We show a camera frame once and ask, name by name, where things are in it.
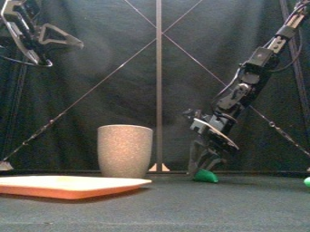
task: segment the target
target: black cable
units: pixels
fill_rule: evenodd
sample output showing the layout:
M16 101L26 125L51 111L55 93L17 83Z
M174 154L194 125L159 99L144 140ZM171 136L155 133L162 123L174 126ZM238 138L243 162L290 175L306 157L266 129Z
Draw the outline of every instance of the black cable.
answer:
M24 62L24 61L20 61L20 60L16 60L13 58L9 58L4 55L0 55L0 58L4 59L5 61L9 61L12 63L20 63L20 64L24 64L24 65L28 65L28 66L34 66L34 67L42 67L42 68L50 68L54 66L52 62L50 60L47 60L47 65L42 65L42 64L35 64L35 63L28 63L28 62Z

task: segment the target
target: black backdrop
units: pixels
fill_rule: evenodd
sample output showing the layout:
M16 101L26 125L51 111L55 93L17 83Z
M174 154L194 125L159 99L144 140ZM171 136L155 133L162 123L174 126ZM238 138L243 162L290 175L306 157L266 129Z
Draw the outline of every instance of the black backdrop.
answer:
M233 79L238 64L282 26L279 2L162 0L162 155L171 170L187 169L189 144L197 136L181 113L187 108L211 111L210 101ZM155 131L154 164L156 1L43 0L42 8L40 24L50 22L82 39L84 49L51 50L50 69L1 62L3 157L102 82L9 162L15 169L98 169L98 127L135 124ZM305 89L309 26L306 22ZM289 61L285 52L281 65ZM299 95L290 68L273 76L253 107L307 148ZM242 113L230 138L241 152L223 169L305 171L310 166L309 157L253 109Z

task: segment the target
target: ceramic cup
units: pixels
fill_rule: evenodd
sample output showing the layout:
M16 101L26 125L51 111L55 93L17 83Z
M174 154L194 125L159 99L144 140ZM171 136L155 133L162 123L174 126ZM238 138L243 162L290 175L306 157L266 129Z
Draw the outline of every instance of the ceramic cup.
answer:
M135 125L98 128L98 162L103 177L146 177L152 145L152 129Z

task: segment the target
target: green toy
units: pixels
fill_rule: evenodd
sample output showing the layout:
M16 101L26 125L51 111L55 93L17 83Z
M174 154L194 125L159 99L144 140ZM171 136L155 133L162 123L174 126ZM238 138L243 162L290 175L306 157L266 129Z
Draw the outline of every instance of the green toy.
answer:
M194 177L193 180L198 181L198 182L217 183L218 182L218 177L211 171L201 169L198 171L198 173L195 174L195 177Z
M305 179L305 185L310 187L310 177Z

